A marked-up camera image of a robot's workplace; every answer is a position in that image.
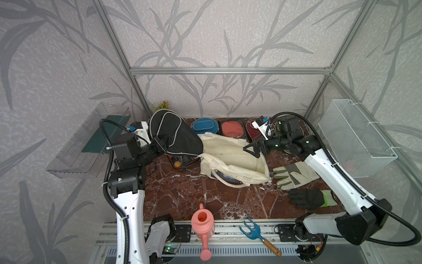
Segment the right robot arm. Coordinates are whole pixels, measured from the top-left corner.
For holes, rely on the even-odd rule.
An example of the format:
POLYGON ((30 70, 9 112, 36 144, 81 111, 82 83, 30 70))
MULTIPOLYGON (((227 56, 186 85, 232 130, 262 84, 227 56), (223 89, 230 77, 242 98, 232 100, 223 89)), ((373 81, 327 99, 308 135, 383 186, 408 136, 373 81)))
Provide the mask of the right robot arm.
POLYGON ((273 129, 272 118, 263 116, 257 118, 252 126, 260 131, 260 135, 254 141, 244 147, 244 151, 258 158, 266 155, 270 150, 285 150, 296 155, 306 165, 310 166, 335 195, 342 202, 345 213, 342 214, 309 214, 297 219, 304 231, 317 234, 341 236, 353 245, 361 245, 365 241, 376 244, 406 247, 421 242, 422 235, 415 226, 394 214, 391 204, 386 199, 378 200, 370 192, 359 185, 342 167, 336 162, 323 143, 315 128, 303 116, 288 112, 287 115, 301 119, 309 126, 310 135, 297 135, 291 128, 289 121, 285 121, 287 128, 280 135, 276 135, 273 129), (382 229, 386 220, 393 218, 406 228, 414 237, 404 242, 390 242, 373 239, 372 235, 382 229))

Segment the maroon paddle case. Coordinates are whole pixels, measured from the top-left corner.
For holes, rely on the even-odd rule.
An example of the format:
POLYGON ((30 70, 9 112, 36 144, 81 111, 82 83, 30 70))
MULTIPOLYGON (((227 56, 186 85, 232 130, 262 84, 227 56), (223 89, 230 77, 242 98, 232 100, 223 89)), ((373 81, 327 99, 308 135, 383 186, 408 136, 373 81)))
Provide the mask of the maroon paddle case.
POLYGON ((262 124, 261 118, 251 118, 246 122, 246 130, 251 139, 251 141, 255 141, 257 137, 262 136, 262 133, 259 129, 253 126, 253 123, 258 120, 258 123, 262 124))

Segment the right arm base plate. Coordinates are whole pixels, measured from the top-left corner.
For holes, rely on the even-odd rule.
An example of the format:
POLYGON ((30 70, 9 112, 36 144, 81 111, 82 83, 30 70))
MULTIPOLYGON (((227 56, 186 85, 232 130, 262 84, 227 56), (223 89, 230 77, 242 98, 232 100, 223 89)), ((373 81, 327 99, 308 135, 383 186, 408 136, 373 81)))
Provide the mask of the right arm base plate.
POLYGON ((281 242, 323 242, 324 234, 311 234, 302 225, 282 223, 273 227, 281 242))

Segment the cream canvas tote bag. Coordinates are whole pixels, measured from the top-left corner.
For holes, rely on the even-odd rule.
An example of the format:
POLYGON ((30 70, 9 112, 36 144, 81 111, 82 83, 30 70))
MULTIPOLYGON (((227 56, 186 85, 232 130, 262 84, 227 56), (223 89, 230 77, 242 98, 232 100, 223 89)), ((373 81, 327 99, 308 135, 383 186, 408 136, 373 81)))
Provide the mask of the cream canvas tote bag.
POLYGON ((245 139, 213 133, 200 134, 203 143, 201 174, 231 188, 245 188, 270 181, 270 172, 262 154, 256 158, 244 151, 245 139))

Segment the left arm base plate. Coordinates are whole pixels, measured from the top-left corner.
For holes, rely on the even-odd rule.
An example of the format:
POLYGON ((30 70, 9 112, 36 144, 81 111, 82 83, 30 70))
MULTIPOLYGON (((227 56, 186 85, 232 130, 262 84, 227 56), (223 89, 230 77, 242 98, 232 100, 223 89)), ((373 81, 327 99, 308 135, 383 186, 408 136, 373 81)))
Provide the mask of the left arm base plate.
POLYGON ((173 243, 189 243, 191 241, 191 224, 176 224, 176 235, 172 239, 173 243))

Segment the clear case red paddle set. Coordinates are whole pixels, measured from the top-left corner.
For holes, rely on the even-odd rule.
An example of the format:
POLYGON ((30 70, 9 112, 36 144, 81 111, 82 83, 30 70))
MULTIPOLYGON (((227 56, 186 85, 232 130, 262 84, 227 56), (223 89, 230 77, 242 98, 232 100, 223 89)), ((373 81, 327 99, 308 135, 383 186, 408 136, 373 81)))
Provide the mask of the clear case red paddle set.
POLYGON ((247 139, 246 128, 241 119, 231 119, 220 122, 220 130, 222 136, 235 139, 247 139))

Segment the blue paddle case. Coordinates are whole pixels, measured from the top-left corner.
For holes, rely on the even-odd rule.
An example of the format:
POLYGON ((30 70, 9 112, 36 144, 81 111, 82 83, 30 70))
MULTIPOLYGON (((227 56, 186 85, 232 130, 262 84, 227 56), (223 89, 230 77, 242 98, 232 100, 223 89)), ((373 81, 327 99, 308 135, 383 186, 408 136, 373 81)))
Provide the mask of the blue paddle case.
POLYGON ((191 129, 196 134, 205 134, 206 132, 216 134, 219 131, 219 125, 214 119, 199 118, 192 122, 191 129))

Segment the black paddle case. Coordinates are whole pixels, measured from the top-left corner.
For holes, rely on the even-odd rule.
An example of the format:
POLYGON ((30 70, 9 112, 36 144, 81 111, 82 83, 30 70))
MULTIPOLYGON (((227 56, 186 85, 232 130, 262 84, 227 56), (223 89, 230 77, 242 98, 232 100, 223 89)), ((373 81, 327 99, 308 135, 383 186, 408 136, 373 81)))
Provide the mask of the black paddle case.
POLYGON ((158 110, 148 121, 148 135, 165 141, 166 154, 170 156, 198 156, 203 153, 200 137, 177 113, 158 110))

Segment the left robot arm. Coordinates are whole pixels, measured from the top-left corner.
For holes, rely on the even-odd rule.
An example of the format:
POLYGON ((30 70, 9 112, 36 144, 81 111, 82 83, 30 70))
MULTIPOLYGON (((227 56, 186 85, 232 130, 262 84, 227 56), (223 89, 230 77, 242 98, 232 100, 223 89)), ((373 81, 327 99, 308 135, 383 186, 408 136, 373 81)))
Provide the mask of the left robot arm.
POLYGON ((116 213, 116 262, 161 264, 164 246, 175 236, 174 221, 170 215, 159 218, 145 236, 144 201, 146 168, 166 153, 168 139, 156 136, 147 141, 108 119, 100 120, 99 126, 109 151, 102 191, 116 213))

